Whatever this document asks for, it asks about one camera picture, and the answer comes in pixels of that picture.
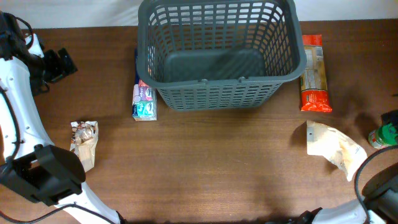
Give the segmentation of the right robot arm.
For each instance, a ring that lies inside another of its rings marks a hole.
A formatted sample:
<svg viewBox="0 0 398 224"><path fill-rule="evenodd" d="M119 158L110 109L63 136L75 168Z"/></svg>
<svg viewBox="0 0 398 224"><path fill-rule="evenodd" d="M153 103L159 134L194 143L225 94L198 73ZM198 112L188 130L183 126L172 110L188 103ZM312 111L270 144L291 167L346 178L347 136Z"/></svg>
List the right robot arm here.
<svg viewBox="0 0 398 224"><path fill-rule="evenodd" d="M307 154L323 156L354 181L356 199L335 208L305 211L288 223L397 223L397 164L372 177L362 190L363 169L385 152L397 149L397 111L381 115L382 126L369 134L376 152L367 155L347 135L325 124L307 121Z"/></svg>

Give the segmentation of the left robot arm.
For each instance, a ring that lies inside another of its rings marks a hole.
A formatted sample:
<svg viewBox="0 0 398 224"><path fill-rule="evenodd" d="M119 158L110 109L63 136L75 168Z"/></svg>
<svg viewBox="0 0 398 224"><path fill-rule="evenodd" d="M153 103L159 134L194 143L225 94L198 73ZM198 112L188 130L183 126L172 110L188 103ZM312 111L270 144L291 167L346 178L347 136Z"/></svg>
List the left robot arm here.
<svg viewBox="0 0 398 224"><path fill-rule="evenodd" d="M1 185L53 215L62 210L80 223L125 223L86 183L78 156L49 138L34 97L49 85L77 72L65 49L44 50L32 29L22 33L23 19L1 13Z"/></svg>

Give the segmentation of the grey plastic shopping basket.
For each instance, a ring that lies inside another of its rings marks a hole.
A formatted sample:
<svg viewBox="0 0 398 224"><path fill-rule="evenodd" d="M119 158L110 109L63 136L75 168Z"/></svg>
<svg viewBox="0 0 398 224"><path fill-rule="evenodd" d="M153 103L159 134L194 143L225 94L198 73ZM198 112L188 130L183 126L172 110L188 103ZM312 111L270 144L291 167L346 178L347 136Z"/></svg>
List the grey plastic shopping basket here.
<svg viewBox="0 0 398 224"><path fill-rule="evenodd" d="M261 106L306 66L293 0L151 0L137 71L179 111Z"/></svg>

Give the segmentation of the red orange pasta packet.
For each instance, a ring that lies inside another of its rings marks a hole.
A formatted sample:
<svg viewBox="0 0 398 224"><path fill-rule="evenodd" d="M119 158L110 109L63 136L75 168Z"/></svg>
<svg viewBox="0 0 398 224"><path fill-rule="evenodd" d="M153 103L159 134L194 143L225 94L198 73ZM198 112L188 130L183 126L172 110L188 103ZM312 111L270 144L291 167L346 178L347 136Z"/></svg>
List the red orange pasta packet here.
<svg viewBox="0 0 398 224"><path fill-rule="evenodd" d="M322 35L302 37L307 64L300 76L301 110L331 113L333 109L326 80Z"/></svg>

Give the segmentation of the green lid jar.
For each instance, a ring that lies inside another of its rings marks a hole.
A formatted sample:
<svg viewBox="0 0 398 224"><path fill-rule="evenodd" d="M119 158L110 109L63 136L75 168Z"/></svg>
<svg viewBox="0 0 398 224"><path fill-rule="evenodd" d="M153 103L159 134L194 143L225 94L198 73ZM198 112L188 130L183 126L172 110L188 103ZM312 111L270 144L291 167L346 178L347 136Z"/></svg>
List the green lid jar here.
<svg viewBox="0 0 398 224"><path fill-rule="evenodd" d="M389 146L397 145L397 128L391 123L385 124L374 131L371 131L368 136L368 142L376 149L383 149Z"/></svg>

